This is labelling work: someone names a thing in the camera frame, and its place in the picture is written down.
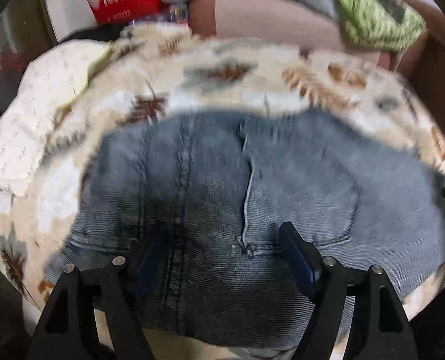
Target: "pink cushion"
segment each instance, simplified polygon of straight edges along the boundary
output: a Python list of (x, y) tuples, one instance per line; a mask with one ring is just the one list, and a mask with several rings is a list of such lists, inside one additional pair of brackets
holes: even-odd
[(292, 0), (192, 0), (189, 23), (205, 36), (256, 37), (304, 50), (343, 51), (389, 68), (389, 54), (346, 45), (336, 21)]

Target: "pink fabric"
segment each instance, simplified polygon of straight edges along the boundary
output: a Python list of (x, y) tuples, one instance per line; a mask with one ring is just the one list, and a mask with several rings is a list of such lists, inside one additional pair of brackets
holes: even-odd
[(291, 0), (216, 0), (218, 37), (256, 37), (297, 44), (304, 49), (329, 49), (377, 64), (381, 53), (344, 44), (339, 25)]
[(424, 31), (419, 39), (405, 52), (394, 53), (391, 58), (389, 70), (397, 71), (397, 73), (401, 73), (405, 78), (409, 78), (422, 58), (428, 39), (429, 32)]

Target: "leaf pattern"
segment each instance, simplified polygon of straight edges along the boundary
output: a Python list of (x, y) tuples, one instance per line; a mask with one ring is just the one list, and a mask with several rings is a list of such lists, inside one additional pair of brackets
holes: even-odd
[(299, 95), (308, 95), (309, 107), (320, 107), (332, 111), (346, 111), (356, 108), (361, 102), (349, 99), (321, 84), (314, 73), (305, 67), (287, 68), (282, 72), (282, 80), (289, 89), (299, 87)]
[(376, 98), (375, 105), (383, 112), (390, 112), (399, 108), (398, 100), (391, 96), (382, 96)]
[(177, 54), (179, 52), (179, 46), (181, 45), (184, 37), (185, 34), (181, 33), (167, 39), (163, 45), (159, 46), (159, 54), (161, 56), (171, 56), (173, 54)]
[(21, 249), (15, 249), (15, 230), (14, 223), (11, 223), (11, 232), (6, 240), (3, 235), (0, 235), (0, 248), (1, 257), (6, 268), (6, 276), (9, 280), (13, 281), (19, 292), (27, 298), (27, 295), (32, 299), (34, 304), (37, 304), (31, 294), (27, 291), (24, 285), (24, 264), (26, 263), (25, 251)]
[(219, 81), (236, 81), (249, 70), (251, 70), (251, 67), (245, 64), (226, 64), (221, 69), (209, 70), (207, 72), (207, 78)]
[(59, 136), (52, 142), (48, 142), (45, 148), (46, 155), (53, 155), (56, 152), (65, 150), (86, 138), (85, 131), (75, 131), (72, 136)]
[(152, 89), (152, 86), (149, 84), (149, 82), (147, 82), (147, 86), (152, 92), (152, 99), (147, 100), (142, 96), (137, 96), (134, 109), (126, 117), (125, 120), (119, 123), (119, 126), (130, 123), (137, 123), (140, 122), (141, 120), (148, 120), (148, 119), (151, 119), (153, 121), (158, 120), (157, 112), (160, 112), (163, 115), (166, 114), (164, 108), (164, 103), (166, 102), (166, 98), (157, 97), (156, 93)]
[(433, 136), (435, 145), (437, 147), (437, 151), (439, 151), (439, 154), (442, 157), (442, 161), (445, 160), (445, 138), (442, 132), (437, 127), (431, 128), (431, 134)]
[(344, 76), (344, 68), (340, 64), (330, 64), (327, 71), (336, 83), (344, 82), (351, 87), (366, 88), (367, 78), (366, 74), (361, 70), (349, 70)]
[(41, 295), (44, 294), (44, 295), (42, 295), (42, 297), (44, 298), (45, 303), (47, 303), (47, 301), (49, 300), (50, 293), (53, 290), (53, 288), (54, 288), (53, 283), (51, 283), (48, 280), (44, 279), (44, 280), (41, 280), (41, 282), (39, 283), (38, 291), (39, 291), (39, 294), (41, 294)]
[(119, 50), (119, 57), (122, 58), (123, 56), (126, 56), (133, 51), (137, 50), (140, 44), (125, 44), (120, 50)]
[(352, 87), (359, 87), (361, 89), (367, 86), (366, 77), (362, 72), (350, 71), (345, 79), (345, 82)]
[(344, 76), (344, 69), (340, 64), (330, 64), (327, 68), (330, 76), (334, 81), (340, 83)]

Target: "stitching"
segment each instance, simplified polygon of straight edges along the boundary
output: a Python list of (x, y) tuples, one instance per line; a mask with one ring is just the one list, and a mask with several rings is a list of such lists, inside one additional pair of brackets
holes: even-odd
[(182, 292), (182, 276), (184, 274), (184, 261), (185, 261), (185, 244), (186, 244), (186, 237), (184, 232), (184, 225), (183, 225), (183, 218), (185, 216), (185, 207), (186, 207), (186, 197), (187, 197), (187, 190), (189, 187), (189, 178), (191, 174), (191, 164), (192, 164), (192, 144), (193, 144), (193, 137), (192, 132), (194, 129), (194, 121), (190, 119), (190, 117), (187, 117), (185, 120), (185, 123), (182, 125), (183, 129), (181, 132), (181, 138), (182, 138), (182, 152), (185, 152), (187, 150), (187, 155), (184, 156), (184, 158), (180, 157), (180, 166), (181, 166), (181, 175), (179, 183), (180, 193), (178, 202), (179, 204), (179, 210), (180, 210), (180, 219), (179, 219), (179, 227), (180, 227), (180, 233), (181, 233), (181, 276), (179, 277), (179, 290), (176, 298), (176, 315), (177, 315), (177, 323), (180, 326), (180, 328), (183, 327), (184, 324), (184, 317), (182, 313), (180, 312), (180, 305), (181, 305), (181, 292)]
[(71, 237), (67, 240), (67, 244), (74, 245), (81, 249), (91, 250), (91, 251), (101, 251), (104, 253), (119, 253), (121, 251), (128, 251), (137, 238), (126, 238), (121, 241), (122, 238), (114, 236), (104, 236), (104, 235), (91, 235), (73, 233)]
[(144, 237), (144, 225), (146, 223), (146, 210), (145, 210), (145, 204), (143, 194), (146, 190), (146, 184), (147, 184), (147, 168), (146, 168), (146, 157), (147, 157), (147, 143), (148, 143), (148, 137), (149, 137), (149, 129), (143, 128), (142, 129), (142, 136), (141, 136), (141, 145), (139, 147), (139, 218), (137, 220), (137, 228), (139, 230), (138, 238)]
[[(184, 257), (185, 257), (185, 234), (183, 231), (182, 220), (185, 216), (185, 206), (186, 201), (185, 198), (187, 196), (187, 189), (189, 187), (189, 177), (191, 173), (191, 163), (193, 160), (192, 155), (192, 132), (194, 130), (194, 121), (190, 118), (190, 116), (185, 117), (185, 120), (181, 123), (180, 128), (180, 146), (177, 152), (177, 159), (180, 174), (176, 179), (176, 200), (173, 209), (173, 236), (174, 236), (174, 247), (171, 248), (168, 268), (166, 270), (166, 282), (164, 285), (164, 299), (163, 303), (167, 302), (167, 298), (169, 297), (171, 292), (174, 292), (174, 289), (170, 288), (171, 284), (174, 281), (178, 282), (177, 295), (175, 299), (176, 303), (176, 325), (178, 325), (181, 330), (183, 328), (183, 315), (180, 315), (180, 303), (181, 303), (181, 291), (182, 291), (182, 275), (184, 270)], [(181, 266), (178, 269), (178, 278), (174, 278), (175, 263), (174, 258), (176, 254), (180, 254)]]
[[(359, 207), (359, 202), (361, 199), (361, 195), (358, 192), (358, 190), (356, 188), (353, 188), (353, 189), (354, 189), (354, 192), (357, 194), (357, 200), (356, 200), (356, 203), (354, 203), (354, 205), (353, 205), (353, 211), (351, 213), (349, 225), (347, 226), (346, 231), (344, 232), (343, 235), (340, 235), (337, 238), (332, 238), (328, 242), (312, 242), (315, 246), (317, 246), (317, 247), (333, 246), (333, 245), (337, 245), (342, 242), (348, 241), (350, 239), (351, 231), (352, 231), (353, 225), (354, 225), (354, 220), (356, 218), (357, 210)], [(248, 256), (255, 257), (255, 256), (262, 255), (262, 254), (281, 252), (281, 249), (279, 248), (278, 244), (254, 243), (249, 246), (246, 244), (245, 251)]]

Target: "denim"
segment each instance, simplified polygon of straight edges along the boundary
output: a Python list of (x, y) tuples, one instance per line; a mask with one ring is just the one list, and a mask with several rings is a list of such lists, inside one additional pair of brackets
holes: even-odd
[[(180, 115), (106, 135), (64, 248), (57, 281), (124, 254), (157, 221), (170, 228), (142, 326), (221, 346), (288, 350), (313, 305), (278, 247), (292, 221), (322, 255), (380, 264), (404, 298), (445, 261), (444, 178), (405, 151), (320, 110), (281, 119)], [(350, 326), (348, 300), (341, 329)]]

